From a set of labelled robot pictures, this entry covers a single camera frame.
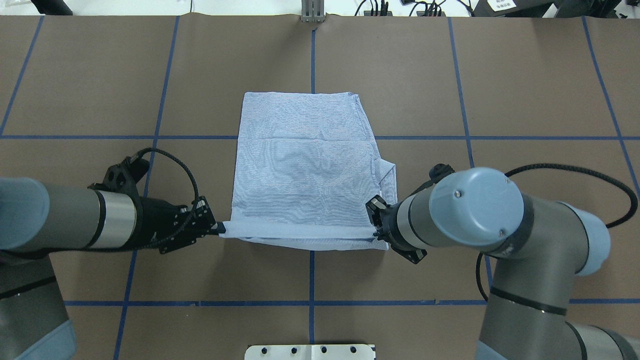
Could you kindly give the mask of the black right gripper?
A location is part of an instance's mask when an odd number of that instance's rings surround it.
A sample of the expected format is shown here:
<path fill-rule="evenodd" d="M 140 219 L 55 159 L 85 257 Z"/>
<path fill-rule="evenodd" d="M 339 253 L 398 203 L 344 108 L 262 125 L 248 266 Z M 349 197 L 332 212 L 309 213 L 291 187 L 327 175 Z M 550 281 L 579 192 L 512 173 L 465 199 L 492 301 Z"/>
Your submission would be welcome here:
<path fill-rule="evenodd" d="M 379 194 L 366 203 L 366 213 L 375 227 L 374 237 L 386 242 L 389 248 L 412 264 L 418 264 L 428 254 L 426 249 L 410 244 L 398 226 L 400 203 L 390 205 Z"/>

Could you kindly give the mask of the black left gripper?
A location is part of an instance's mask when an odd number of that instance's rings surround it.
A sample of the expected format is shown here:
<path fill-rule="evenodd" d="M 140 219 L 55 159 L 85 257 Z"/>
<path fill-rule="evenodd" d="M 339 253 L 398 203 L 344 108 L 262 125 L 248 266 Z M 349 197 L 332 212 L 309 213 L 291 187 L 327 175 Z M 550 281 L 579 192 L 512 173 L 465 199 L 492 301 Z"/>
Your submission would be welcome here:
<path fill-rule="evenodd" d="M 226 226 L 217 222 L 205 196 L 199 196 L 191 205 L 173 205 L 144 197 L 141 205 L 141 225 L 135 231 L 137 250 L 157 249 L 166 255 L 194 245 L 208 235 L 226 233 Z"/>

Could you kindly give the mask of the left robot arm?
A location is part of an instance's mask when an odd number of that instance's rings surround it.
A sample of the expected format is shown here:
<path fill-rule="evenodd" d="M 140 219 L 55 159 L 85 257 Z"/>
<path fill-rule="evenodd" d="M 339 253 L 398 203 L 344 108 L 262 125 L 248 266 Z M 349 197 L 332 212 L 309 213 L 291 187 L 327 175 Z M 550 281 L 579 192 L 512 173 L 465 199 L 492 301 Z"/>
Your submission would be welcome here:
<path fill-rule="evenodd" d="M 53 253 L 165 254 L 224 232 L 203 196 L 173 205 L 141 196 L 135 180 L 123 175 L 87 188 L 3 177 L 1 358 L 70 360 L 77 351 Z"/>

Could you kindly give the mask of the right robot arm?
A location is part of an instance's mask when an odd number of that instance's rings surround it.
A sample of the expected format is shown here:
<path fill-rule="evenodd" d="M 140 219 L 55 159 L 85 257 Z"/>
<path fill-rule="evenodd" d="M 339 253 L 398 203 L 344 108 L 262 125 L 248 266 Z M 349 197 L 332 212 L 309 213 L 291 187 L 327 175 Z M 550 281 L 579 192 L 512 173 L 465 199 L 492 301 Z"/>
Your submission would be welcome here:
<path fill-rule="evenodd" d="M 522 192 L 511 175 L 533 169 L 589 174 L 635 193 L 606 174 L 539 163 L 507 173 L 488 167 L 455 172 L 439 164 L 402 202 L 377 195 L 366 203 L 375 237 L 413 264 L 429 250 L 461 246 L 496 260 L 477 341 L 477 360 L 637 360 L 639 339 L 567 321 L 576 277 L 608 259 L 610 226 L 569 203 Z"/>

